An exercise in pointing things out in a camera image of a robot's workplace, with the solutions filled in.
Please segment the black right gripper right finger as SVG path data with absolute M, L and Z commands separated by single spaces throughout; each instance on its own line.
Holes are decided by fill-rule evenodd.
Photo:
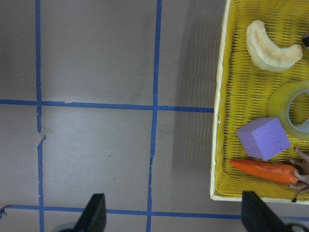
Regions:
M 248 232 L 307 232 L 296 222 L 284 223 L 253 191 L 243 191 L 241 221 Z

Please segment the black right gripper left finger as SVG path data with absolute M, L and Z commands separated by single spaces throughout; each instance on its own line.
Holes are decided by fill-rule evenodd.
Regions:
M 73 227 L 74 232 L 103 232 L 106 227 L 104 193 L 93 194 L 81 217 Z

